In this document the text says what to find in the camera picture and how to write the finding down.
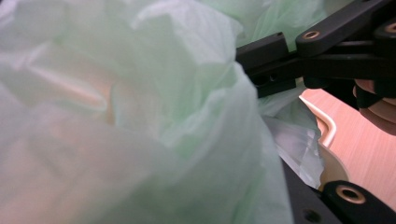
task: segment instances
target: hand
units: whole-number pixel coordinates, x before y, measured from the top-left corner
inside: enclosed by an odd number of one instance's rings
[[[374,82],[371,80],[356,80],[356,84],[365,91],[374,92]],[[383,98],[366,109],[360,109],[361,114],[382,131],[396,135],[396,99]]]

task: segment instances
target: wooden floor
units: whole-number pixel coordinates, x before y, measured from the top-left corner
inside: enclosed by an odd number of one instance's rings
[[[368,189],[396,211],[396,136],[378,130],[325,91],[307,90],[303,97],[335,121],[337,132],[330,150],[346,166],[350,182]]]

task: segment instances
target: round joint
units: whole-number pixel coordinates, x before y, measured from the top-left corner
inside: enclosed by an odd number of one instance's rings
[[[362,204],[366,202],[364,195],[352,187],[340,185],[335,191],[338,196],[350,203]]]
[[[319,31],[310,31],[310,32],[306,33],[305,35],[303,35],[303,38],[304,39],[313,39],[319,35],[320,35]]]
[[[385,27],[385,31],[388,33],[396,34],[396,22],[391,25],[387,25]]]

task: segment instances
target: light wood surface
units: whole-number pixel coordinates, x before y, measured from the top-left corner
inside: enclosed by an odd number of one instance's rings
[[[350,181],[396,211],[396,136],[377,129],[325,91],[307,90],[303,97],[334,120],[337,132],[330,150],[346,166]]]

